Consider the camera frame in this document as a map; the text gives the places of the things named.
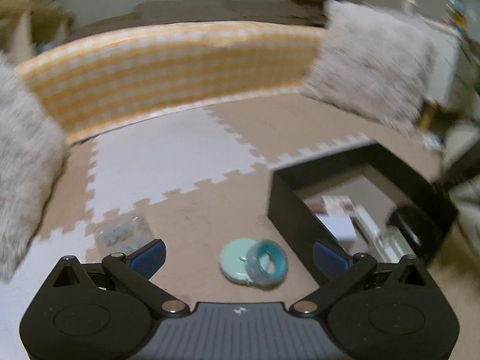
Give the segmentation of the clear nail tip case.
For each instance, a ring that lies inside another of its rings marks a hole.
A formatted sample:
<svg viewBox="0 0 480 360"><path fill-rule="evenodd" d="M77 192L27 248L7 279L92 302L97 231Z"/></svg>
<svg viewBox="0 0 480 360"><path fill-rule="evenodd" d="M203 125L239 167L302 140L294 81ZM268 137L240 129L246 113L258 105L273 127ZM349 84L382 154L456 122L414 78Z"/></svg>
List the clear nail tip case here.
<svg viewBox="0 0 480 360"><path fill-rule="evenodd" d="M112 253L129 255L154 238L148 222L141 214L112 219L94 231L95 245L101 256Z"/></svg>

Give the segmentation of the white charger adapter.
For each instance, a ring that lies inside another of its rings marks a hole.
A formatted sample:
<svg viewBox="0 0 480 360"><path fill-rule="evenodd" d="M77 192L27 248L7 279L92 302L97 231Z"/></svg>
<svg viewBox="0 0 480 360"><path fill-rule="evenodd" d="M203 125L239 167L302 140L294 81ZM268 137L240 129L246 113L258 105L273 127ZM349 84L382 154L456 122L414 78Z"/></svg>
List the white charger adapter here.
<svg viewBox="0 0 480 360"><path fill-rule="evenodd" d="M324 215L316 217L341 245L352 245L357 240L356 230L348 215Z"/></svg>

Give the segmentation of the gel polish box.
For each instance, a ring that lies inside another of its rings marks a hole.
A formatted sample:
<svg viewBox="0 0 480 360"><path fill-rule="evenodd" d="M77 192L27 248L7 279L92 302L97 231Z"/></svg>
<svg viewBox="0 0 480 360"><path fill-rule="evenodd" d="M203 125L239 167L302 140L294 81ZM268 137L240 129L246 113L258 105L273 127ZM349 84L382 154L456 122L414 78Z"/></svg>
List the gel polish box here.
<svg viewBox="0 0 480 360"><path fill-rule="evenodd" d="M327 195L306 202L308 208L318 215L354 216L356 211L348 196Z"/></svg>

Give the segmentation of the teal tape roll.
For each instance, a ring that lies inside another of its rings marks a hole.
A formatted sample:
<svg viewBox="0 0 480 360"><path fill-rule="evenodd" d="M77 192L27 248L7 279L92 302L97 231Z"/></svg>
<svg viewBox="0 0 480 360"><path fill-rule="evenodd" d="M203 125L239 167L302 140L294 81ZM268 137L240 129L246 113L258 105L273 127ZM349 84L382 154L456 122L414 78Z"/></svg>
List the teal tape roll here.
<svg viewBox="0 0 480 360"><path fill-rule="evenodd" d="M247 251L245 269L253 285L265 289L277 287L289 270L286 252L274 241L258 241Z"/></svg>

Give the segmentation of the black cardboard box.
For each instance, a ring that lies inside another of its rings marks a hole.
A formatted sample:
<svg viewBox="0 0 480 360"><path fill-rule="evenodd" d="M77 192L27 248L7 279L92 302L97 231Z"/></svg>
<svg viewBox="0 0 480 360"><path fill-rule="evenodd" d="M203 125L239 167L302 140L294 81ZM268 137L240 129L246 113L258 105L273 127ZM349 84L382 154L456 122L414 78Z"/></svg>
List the black cardboard box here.
<svg viewBox="0 0 480 360"><path fill-rule="evenodd" d="M376 141L343 145L273 171L268 218L319 284L347 269L318 243L380 262L428 264L457 217L444 193Z"/></svg>

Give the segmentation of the white plastic bottle tool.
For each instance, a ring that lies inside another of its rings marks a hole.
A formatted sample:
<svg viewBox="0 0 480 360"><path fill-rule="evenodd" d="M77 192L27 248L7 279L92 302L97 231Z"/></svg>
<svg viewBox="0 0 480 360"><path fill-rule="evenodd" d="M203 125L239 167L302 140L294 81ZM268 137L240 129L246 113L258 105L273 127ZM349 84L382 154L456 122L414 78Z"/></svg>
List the white plastic bottle tool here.
<svg viewBox="0 0 480 360"><path fill-rule="evenodd" d="M384 263L398 263L405 255L415 253L400 231L393 226L381 230L363 205L355 206L355 222L368 244L368 250Z"/></svg>

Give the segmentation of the black oval object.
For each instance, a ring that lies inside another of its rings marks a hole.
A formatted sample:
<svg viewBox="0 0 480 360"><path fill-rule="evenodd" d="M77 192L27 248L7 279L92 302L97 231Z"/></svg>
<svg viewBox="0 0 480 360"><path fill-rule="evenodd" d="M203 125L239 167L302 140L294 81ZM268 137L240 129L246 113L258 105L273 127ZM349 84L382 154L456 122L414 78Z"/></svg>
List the black oval object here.
<svg viewBox="0 0 480 360"><path fill-rule="evenodd" d="M415 206L402 205L390 214L386 224L397 228L408 244L418 249L423 245L429 222Z"/></svg>

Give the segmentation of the mint round compact case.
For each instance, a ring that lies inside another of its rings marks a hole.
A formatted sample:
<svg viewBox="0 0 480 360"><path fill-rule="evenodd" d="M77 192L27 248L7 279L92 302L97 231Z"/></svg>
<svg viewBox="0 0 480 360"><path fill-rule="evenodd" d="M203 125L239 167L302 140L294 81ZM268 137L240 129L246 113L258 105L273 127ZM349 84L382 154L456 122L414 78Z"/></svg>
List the mint round compact case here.
<svg viewBox="0 0 480 360"><path fill-rule="evenodd" d="M253 280L247 274L246 261L247 252L256 243L257 241L251 238L237 238L223 248L219 256L219 266L221 273L227 280L241 285L253 283Z"/></svg>

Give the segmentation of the left fluffy white pillow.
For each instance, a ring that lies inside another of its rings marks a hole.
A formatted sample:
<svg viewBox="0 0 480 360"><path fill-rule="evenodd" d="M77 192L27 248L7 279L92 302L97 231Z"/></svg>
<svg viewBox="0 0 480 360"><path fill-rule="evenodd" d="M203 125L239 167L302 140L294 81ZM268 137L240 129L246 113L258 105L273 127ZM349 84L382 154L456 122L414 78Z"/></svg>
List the left fluffy white pillow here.
<svg viewBox="0 0 480 360"><path fill-rule="evenodd" d="M68 156L62 129L1 54L1 282L28 252Z"/></svg>

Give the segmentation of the fluffy white pillow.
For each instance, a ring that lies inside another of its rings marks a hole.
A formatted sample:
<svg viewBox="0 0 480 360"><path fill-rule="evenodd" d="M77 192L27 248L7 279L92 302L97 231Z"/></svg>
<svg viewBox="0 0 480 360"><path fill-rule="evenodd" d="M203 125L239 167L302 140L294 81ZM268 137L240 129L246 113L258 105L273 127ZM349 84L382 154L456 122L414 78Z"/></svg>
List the fluffy white pillow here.
<svg viewBox="0 0 480 360"><path fill-rule="evenodd" d="M1 282L28 252L68 156L62 129L1 54Z"/></svg>
<svg viewBox="0 0 480 360"><path fill-rule="evenodd" d="M328 0L325 35L304 96L411 135L428 94L436 49L411 20Z"/></svg>

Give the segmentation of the yellow gingham cushion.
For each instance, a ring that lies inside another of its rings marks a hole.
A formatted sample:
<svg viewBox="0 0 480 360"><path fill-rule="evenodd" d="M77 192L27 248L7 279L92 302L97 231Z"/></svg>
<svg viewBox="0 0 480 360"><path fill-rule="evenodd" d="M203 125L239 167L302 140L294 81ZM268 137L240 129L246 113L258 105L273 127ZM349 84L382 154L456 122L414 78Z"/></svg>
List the yellow gingham cushion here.
<svg viewBox="0 0 480 360"><path fill-rule="evenodd" d="M72 41L16 71L77 143L178 111L296 92L324 35L246 21L151 25Z"/></svg>

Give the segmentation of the right fluffy white pillow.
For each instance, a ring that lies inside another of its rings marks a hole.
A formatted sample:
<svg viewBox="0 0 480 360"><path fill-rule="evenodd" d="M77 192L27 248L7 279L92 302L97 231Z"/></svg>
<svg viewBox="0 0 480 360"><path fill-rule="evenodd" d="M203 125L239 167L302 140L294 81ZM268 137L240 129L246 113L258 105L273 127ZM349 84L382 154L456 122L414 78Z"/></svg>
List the right fluffy white pillow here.
<svg viewBox="0 0 480 360"><path fill-rule="evenodd" d="M325 35L304 96L411 135L428 94L436 49L411 20L328 0Z"/></svg>

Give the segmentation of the white cabinet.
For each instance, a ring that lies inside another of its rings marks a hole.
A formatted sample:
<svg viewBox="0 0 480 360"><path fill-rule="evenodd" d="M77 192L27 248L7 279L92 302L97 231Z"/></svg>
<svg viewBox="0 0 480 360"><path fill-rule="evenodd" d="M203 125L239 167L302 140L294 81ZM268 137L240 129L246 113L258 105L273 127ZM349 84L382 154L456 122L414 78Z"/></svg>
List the white cabinet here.
<svg viewBox="0 0 480 360"><path fill-rule="evenodd" d="M426 100L443 111L471 116L476 93L477 67L461 33L438 21L421 16L437 51Z"/></svg>

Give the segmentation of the beige sofa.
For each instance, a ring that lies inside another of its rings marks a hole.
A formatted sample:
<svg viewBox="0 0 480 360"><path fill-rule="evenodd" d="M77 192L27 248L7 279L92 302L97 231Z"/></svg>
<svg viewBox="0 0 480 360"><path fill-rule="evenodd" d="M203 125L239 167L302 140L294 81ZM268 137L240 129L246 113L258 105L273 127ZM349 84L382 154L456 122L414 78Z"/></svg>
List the beige sofa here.
<svg viewBox="0 0 480 360"><path fill-rule="evenodd" d="M110 31L157 24L210 21L255 21L313 25L310 12L290 1L176 0L144 2L126 15L103 19L76 29L72 40Z"/></svg>

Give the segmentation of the wooden shelf unit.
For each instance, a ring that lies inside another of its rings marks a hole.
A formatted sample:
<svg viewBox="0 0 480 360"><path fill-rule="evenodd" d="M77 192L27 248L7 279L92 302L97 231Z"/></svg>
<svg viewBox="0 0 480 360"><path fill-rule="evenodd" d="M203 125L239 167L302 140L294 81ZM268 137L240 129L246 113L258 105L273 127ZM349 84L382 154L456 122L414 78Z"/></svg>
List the wooden shelf unit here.
<svg viewBox="0 0 480 360"><path fill-rule="evenodd" d="M15 65L55 48L69 36L74 15L39 0L1 0L1 51Z"/></svg>

